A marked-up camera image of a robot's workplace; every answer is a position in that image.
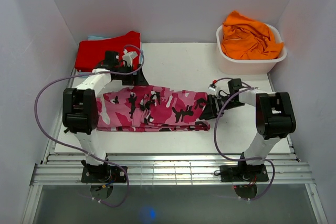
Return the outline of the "pink camouflage trousers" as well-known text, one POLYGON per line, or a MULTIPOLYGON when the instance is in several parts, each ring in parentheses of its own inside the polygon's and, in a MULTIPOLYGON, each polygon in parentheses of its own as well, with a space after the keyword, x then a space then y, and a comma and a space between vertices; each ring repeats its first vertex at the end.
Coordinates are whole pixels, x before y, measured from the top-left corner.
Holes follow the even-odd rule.
POLYGON ((208 131, 201 119, 207 93, 134 86, 97 97, 97 130, 105 132, 208 131))

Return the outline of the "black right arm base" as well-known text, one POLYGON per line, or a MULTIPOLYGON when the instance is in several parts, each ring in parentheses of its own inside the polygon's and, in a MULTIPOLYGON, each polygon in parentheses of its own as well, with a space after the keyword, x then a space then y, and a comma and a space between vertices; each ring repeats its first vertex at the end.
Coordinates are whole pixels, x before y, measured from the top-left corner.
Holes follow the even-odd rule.
POLYGON ((219 167, 221 182, 267 182, 269 181, 265 165, 246 167, 223 165, 219 167))

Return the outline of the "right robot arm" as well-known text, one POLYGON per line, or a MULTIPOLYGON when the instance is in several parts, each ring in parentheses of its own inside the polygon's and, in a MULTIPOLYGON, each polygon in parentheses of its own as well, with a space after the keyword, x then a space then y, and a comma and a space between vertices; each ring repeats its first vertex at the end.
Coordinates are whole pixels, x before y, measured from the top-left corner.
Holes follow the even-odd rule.
POLYGON ((296 119, 287 92, 264 92, 243 83, 239 78, 228 78, 229 93, 209 95, 200 120, 218 120, 224 111, 246 104, 255 108, 257 133, 248 149, 236 160, 236 165, 220 166, 214 174, 222 182, 256 182, 269 180, 265 162, 273 147, 296 129, 296 119))

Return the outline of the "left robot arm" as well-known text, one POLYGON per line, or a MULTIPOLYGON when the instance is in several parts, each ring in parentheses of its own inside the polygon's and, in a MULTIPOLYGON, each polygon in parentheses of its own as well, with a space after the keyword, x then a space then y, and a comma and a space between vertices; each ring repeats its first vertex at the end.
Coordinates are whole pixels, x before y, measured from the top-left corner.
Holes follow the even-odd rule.
POLYGON ((143 54, 139 48, 124 50, 122 54, 106 51, 104 59, 96 64, 90 76, 63 92, 63 125, 78 139, 86 154, 81 162, 84 182, 89 179, 95 183, 106 182, 112 178, 112 167, 106 162, 107 154, 97 136, 97 96, 112 80, 120 80, 124 86, 146 85, 142 63, 143 54))

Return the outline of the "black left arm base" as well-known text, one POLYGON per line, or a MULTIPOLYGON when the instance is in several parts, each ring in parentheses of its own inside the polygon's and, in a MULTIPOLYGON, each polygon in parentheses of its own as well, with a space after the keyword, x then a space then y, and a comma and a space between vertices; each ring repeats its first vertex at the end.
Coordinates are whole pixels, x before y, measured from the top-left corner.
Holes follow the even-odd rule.
POLYGON ((81 175, 82 183, 108 183, 114 181, 115 183, 126 183, 127 179, 125 172, 115 166, 107 166, 106 172, 103 175, 91 174, 89 170, 84 167, 81 175))

